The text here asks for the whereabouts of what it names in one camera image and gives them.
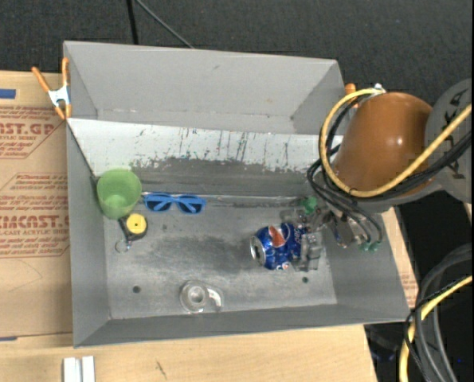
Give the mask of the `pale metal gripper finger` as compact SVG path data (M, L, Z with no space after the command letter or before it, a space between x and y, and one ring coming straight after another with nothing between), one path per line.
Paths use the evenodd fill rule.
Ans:
M315 271L323 254L321 232L303 234L300 238L300 257L294 261L295 271Z
M304 208L286 209L280 213L280 218L282 222L291 224L306 224L308 222L308 216Z

